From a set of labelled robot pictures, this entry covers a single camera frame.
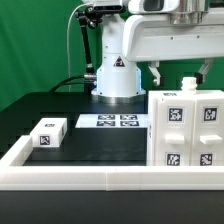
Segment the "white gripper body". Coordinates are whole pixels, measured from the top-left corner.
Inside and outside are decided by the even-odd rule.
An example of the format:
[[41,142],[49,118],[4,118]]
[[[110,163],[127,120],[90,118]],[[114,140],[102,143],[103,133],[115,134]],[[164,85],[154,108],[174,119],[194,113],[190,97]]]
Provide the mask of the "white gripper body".
[[224,9],[212,9],[195,25],[171,24],[168,14],[130,16],[122,54],[133,62],[223,57]]

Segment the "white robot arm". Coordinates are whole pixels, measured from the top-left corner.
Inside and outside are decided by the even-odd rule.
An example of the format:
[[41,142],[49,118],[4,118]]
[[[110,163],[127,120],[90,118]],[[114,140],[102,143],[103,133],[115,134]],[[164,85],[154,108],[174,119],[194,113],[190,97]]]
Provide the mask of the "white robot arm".
[[211,0],[82,0],[89,23],[102,25],[102,64],[92,96],[108,103],[145,95],[139,62],[163,84],[159,63],[202,59],[205,81],[213,60],[224,57],[224,3]]

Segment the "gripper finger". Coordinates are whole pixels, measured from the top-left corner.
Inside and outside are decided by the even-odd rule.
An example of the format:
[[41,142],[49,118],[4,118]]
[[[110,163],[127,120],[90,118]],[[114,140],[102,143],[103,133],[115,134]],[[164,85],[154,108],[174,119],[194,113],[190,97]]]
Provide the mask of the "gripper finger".
[[205,59],[199,71],[195,74],[196,82],[198,84],[203,84],[206,79],[206,75],[210,71],[213,65],[213,59]]
[[158,71],[159,66],[160,66],[159,61],[152,61],[148,64],[148,68],[151,71],[152,75],[154,76],[153,82],[156,86],[161,85],[161,74]]

